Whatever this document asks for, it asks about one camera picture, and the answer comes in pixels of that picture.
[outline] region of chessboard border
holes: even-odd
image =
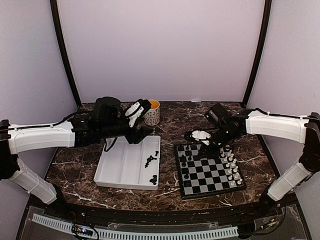
[[[181,185],[183,184],[184,180],[182,178],[180,161],[179,161],[179,154],[178,154],[178,147],[179,146],[185,146],[185,145],[189,145],[189,146],[190,145],[201,145],[201,143],[186,142],[186,143],[174,144],[173,145],[175,163],[176,163],[176,168],[177,168],[178,177],[179,177],[180,193],[181,193],[181,198],[183,200],[207,198],[207,197],[212,197],[212,196],[216,196],[216,195],[220,195],[220,194],[227,194],[227,193],[232,193],[232,192],[237,192],[237,191],[242,191],[242,190],[246,190],[247,189],[245,178],[244,178],[243,174],[241,173],[241,170],[240,170],[240,167],[239,167],[238,168],[238,173],[240,174],[240,176],[243,179],[243,181],[242,181],[243,186],[232,187],[232,188],[229,188],[229,189],[216,190],[215,192],[194,193],[192,195],[186,195],[185,194],[185,189],[183,187],[181,187]]]

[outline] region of chessboard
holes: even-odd
[[[204,198],[247,188],[229,145],[211,154],[199,154],[201,144],[174,145],[182,199]]]

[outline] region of white vent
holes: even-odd
[[[60,232],[72,234],[71,222],[57,220],[48,216],[43,216],[35,213],[33,214],[32,221]],[[95,229],[99,233],[99,239],[101,240],[215,240],[238,236],[238,227],[236,226],[216,230],[182,233],[139,233],[106,230],[100,229],[98,227],[95,227]],[[97,239],[97,234],[94,232],[91,238]]]

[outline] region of robotic arm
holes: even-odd
[[[40,178],[29,169],[18,153],[52,147],[85,147],[100,143],[101,139],[125,136],[130,144],[140,143],[153,129],[137,125],[151,108],[148,100],[139,99],[123,110],[113,97],[98,98],[90,115],[69,117],[61,122],[41,125],[9,124],[0,122],[0,180],[9,179],[29,194],[38,197],[53,209],[65,212],[65,199],[59,187]]]
[[[280,178],[274,181],[260,198],[261,208],[267,210],[314,173],[320,171],[320,115],[289,116],[264,112],[259,108],[243,108],[231,115],[220,104],[204,115],[218,127],[215,133],[202,130],[186,132],[185,138],[201,141],[206,152],[216,153],[230,140],[241,135],[267,135],[304,144],[302,156]]]

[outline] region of white panel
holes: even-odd
[[[60,121],[76,109],[61,60],[50,1],[0,1],[0,120],[15,124]],[[44,177],[55,149],[19,157]],[[0,238],[16,239],[29,195],[0,181]]]
[[[320,1],[273,1],[269,28],[249,107],[309,115],[320,113]],[[266,137],[281,173],[303,145]],[[296,191],[311,235],[320,236],[320,173]]]
[[[83,102],[241,101],[263,9],[263,0],[59,1]]]

